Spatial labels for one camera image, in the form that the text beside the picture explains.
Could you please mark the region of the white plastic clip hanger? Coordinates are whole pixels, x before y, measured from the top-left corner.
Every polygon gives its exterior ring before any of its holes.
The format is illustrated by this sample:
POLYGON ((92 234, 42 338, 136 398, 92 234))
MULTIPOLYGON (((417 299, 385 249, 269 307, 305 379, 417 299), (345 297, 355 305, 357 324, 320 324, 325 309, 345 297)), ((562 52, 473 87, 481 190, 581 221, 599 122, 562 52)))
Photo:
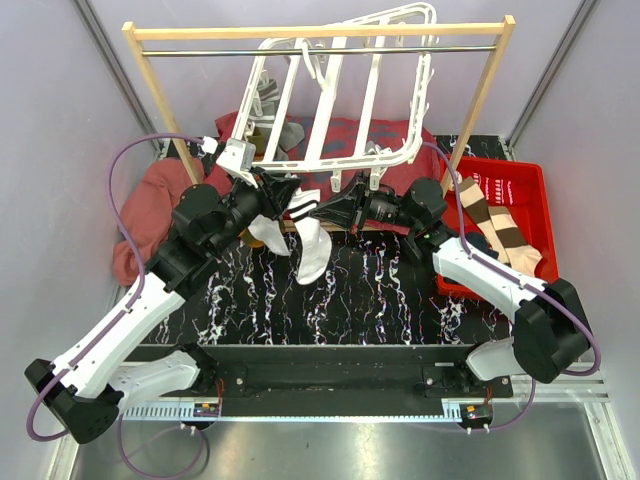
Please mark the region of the white plastic clip hanger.
MULTIPOLYGON (((335 36, 326 40, 267 38, 257 49, 361 48, 437 46, 434 35, 411 38, 407 34, 335 36)), ((387 171, 415 161, 423 142, 424 117, 428 111, 428 86, 433 75, 432 56, 416 54, 415 68, 400 70, 402 99, 397 109, 401 130, 392 139, 374 136, 375 115, 387 105, 384 94, 391 80, 384 68, 393 66, 392 54, 254 57, 247 85, 229 138, 247 141, 255 128, 249 119, 258 81, 276 80, 281 99, 279 116, 300 124, 305 139, 290 150, 285 161, 274 159, 275 141, 268 141, 263 156, 255 154, 253 165, 267 171, 318 178, 337 193, 349 173, 368 173, 369 185, 378 188, 387 171)))

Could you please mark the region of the white ankle sock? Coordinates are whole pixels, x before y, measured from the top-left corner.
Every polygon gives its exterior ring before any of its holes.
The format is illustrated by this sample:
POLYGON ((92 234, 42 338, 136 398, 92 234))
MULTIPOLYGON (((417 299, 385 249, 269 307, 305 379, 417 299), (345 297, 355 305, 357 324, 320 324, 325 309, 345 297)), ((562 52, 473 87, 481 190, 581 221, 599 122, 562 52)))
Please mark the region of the white ankle sock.
POLYGON ((248 230, 256 240, 262 242, 273 254, 284 257, 290 255, 290 250, 276 220, 258 215, 251 222, 248 230))

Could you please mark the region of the olive green ribbed sock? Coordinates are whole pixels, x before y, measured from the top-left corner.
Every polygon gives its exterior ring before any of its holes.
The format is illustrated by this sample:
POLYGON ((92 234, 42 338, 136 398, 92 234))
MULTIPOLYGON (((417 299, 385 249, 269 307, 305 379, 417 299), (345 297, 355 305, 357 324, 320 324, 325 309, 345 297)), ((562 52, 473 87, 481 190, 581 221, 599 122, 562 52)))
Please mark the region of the olive green ribbed sock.
POLYGON ((247 136, 247 141, 255 146, 255 154, 263 156, 266 152, 268 138, 259 127, 255 127, 251 134, 247 136))

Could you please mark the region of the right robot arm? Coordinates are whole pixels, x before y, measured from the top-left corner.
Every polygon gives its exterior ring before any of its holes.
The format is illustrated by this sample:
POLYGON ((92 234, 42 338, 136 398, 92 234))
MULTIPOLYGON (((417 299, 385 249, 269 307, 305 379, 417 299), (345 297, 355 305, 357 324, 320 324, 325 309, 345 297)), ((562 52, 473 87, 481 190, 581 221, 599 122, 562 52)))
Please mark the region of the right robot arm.
POLYGON ((553 282, 519 273, 469 243, 442 220, 448 208, 438 181, 420 177, 403 195, 371 191, 363 173, 315 207, 312 217, 345 230, 366 221, 408 229, 402 240, 412 262, 471 290, 505 315, 511 335, 469 351, 454 371, 454 384, 476 396, 497 377, 527 374, 552 383, 594 346, 582 303, 568 281, 553 282))

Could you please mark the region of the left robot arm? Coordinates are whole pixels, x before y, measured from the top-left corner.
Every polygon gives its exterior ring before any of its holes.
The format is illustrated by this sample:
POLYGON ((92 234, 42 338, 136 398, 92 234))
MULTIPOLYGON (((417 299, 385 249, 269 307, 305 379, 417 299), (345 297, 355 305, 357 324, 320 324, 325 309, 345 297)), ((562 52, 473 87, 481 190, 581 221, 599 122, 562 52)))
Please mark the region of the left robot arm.
POLYGON ((129 408, 164 394, 203 396, 215 387, 217 362, 194 343, 175 345, 164 357, 124 371, 142 340, 197 293, 217 271, 228 246, 259 216, 278 221, 301 184, 296 177, 254 168, 222 196, 199 184, 187 188, 172 212, 169 236, 141 268, 129 292, 67 352, 36 359, 25 376, 62 424, 87 444, 129 408))

